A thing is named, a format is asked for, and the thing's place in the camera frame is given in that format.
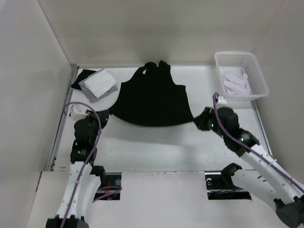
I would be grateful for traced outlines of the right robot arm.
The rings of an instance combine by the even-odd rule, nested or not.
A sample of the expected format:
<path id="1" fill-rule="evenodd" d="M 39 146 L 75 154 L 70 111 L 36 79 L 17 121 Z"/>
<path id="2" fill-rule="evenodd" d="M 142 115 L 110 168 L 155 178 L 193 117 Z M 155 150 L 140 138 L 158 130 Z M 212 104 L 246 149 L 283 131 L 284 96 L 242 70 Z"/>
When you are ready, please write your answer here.
<path id="1" fill-rule="evenodd" d="M 304 222 L 304 186 L 278 165 L 250 132 L 240 128 L 238 115 L 229 107 L 206 107 L 194 118 L 201 131 L 213 131 L 226 147 L 251 165 L 246 171 L 231 163 L 221 170 L 217 184 L 229 189 L 241 188 L 265 202 L 289 228 Z"/>

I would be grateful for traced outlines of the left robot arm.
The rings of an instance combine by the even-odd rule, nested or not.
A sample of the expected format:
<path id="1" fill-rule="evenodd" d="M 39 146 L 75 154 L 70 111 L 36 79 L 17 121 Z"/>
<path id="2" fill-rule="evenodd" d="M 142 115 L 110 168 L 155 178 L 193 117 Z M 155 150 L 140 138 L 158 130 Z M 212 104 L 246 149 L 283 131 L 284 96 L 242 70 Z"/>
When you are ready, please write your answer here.
<path id="1" fill-rule="evenodd" d="M 86 217 L 97 190 L 106 185 L 103 166 L 95 165 L 97 143 L 107 125 L 109 111 L 89 111 L 74 124 L 69 178 L 61 204 L 47 228 L 87 228 Z"/>

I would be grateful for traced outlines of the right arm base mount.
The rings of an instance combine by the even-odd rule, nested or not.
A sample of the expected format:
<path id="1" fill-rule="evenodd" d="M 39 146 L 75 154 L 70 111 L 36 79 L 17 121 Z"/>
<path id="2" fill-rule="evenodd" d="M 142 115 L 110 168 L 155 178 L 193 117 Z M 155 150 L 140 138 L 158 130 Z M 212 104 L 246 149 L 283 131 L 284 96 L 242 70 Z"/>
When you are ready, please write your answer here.
<path id="1" fill-rule="evenodd" d="M 232 182 L 232 176 L 238 170 L 242 170 L 242 167 L 231 163 L 221 171 L 207 171 L 205 181 L 208 200 L 252 200 L 248 191 Z"/>

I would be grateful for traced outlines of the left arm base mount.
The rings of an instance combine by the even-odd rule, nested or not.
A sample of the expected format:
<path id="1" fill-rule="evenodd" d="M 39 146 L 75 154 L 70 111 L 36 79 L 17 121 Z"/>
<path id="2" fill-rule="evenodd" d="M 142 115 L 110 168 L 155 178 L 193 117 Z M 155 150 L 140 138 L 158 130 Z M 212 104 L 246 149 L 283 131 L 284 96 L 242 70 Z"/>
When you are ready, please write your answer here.
<path id="1" fill-rule="evenodd" d="M 120 200 L 120 192 L 122 190 L 122 173 L 108 172 L 105 180 L 96 191 L 94 201 L 97 200 Z"/>

